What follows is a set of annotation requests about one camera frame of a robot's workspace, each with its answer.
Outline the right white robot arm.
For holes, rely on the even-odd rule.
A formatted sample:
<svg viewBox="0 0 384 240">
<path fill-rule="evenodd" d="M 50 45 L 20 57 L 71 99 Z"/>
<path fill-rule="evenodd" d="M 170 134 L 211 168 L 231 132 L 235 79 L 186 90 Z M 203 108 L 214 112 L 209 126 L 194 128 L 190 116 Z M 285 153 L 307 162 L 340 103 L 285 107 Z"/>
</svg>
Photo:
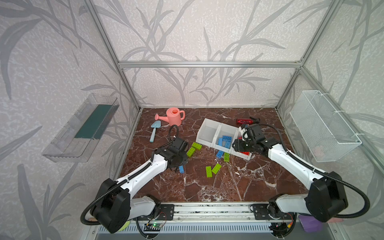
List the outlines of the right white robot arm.
<svg viewBox="0 0 384 240">
<path fill-rule="evenodd" d="M 326 223 L 332 218 L 358 218 L 369 211 L 371 203 L 363 191 L 343 181 L 335 172 L 327 173 L 308 164 L 288 150 L 282 139 L 266 138 L 261 125 L 243 124 L 238 131 L 240 136 L 232 144 L 236 152 L 257 153 L 269 158 L 294 175 L 308 189 L 307 194 L 284 194 L 270 199 L 267 210 L 271 218 L 279 219 L 284 213 L 296 213 L 309 215 Z M 349 206 L 346 188 L 353 190 L 364 200 L 362 209 L 352 214 L 342 214 Z"/>
</svg>

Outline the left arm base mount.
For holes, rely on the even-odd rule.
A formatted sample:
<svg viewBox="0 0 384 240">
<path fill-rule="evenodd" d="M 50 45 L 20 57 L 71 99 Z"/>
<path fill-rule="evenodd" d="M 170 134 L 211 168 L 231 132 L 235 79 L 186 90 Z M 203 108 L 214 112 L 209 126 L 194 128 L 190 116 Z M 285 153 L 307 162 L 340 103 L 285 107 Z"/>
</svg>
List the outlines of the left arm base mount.
<svg viewBox="0 0 384 240">
<path fill-rule="evenodd" d="M 172 221 L 175 213 L 174 204 L 156 205 L 152 212 L 147 216 L 142 216 L 142 220 L 149 221 L 156 219 L 160 221 Z"/>
</svg>

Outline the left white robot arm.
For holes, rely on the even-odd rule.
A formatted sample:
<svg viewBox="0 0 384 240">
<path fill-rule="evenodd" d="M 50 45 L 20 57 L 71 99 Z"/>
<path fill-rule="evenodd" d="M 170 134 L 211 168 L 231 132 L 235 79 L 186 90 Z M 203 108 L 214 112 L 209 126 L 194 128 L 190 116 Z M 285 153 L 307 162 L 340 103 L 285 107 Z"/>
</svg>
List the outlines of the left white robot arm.
<svg viewBox="0 0 384 240">
<path fill-rule="evenodd" d="M 102 225 L 111 234 L 126 222 L 142 216 L 158 217 L 161 203 L 136 193 L 150 180 L 168 169 L 178 169 L 188 162 L 188 142 L 175 135 L 163 146 L 156 148 L 144 164 L 117 179 L 105 180 L 96 198 L 81 213 L 80 221 L 87 226 Z"/>
</svg>

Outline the green lego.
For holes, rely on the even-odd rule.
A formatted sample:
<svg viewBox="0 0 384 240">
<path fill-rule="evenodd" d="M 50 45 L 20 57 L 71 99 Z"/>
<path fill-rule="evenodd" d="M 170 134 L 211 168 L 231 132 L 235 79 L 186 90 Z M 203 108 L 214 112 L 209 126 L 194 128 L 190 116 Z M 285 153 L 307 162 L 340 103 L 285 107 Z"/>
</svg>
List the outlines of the green lego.
<svg viewBox="0 0 384 240">
<path fill-rule="evenodd" d="M 192 147 L 198 151 L 200 151 L 202 149 L 202 145 L 201 144 L 198 144 L 196 142 L 193 142 L 192 144 Z"/>
<path fill-rule="evenodd" d="M 230 161 L 230 154 L 229 153 L 224 153 L 224 162 L 228 163 Z"/>
<path fill-rule="evenodd" d="M 212 169 L 212 173 L 216 175 L 219 172 L 219 170 L 221 169 L 221 167 L 222 166 L 220 164 L 216 164 L 214 166 L 214 168 Z"/>
<path fill-rule="evenodd" d="M 191 158 L 194 155 L 195 151 L 196 149 L 194 147 L 190 147 L 190 149 L 187 151 L 188 158 Z"/>
<path fill-rule="evenodd" d="M 206 167 L 206 176 L 207 176 L 207 178 L 212 178 L 213 177 L 213 172 L 212 172 L 212 167 L 211 166 L 207 166 Z"/>
</svg>

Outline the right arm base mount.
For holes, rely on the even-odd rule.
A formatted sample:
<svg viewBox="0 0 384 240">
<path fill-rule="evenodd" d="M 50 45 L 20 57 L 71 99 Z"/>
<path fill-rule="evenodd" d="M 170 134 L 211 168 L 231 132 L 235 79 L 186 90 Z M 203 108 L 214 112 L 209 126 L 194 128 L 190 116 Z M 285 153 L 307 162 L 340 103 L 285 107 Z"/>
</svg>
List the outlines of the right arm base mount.
<svg viewBox="0 0 384 240">
<path fill-rule="evenodd" d="M 295 213 L 284 213 L 275 204 L 252 204 L 249 207 L 256 220 L 289 221 L 295 220 Z"/>
</svg>

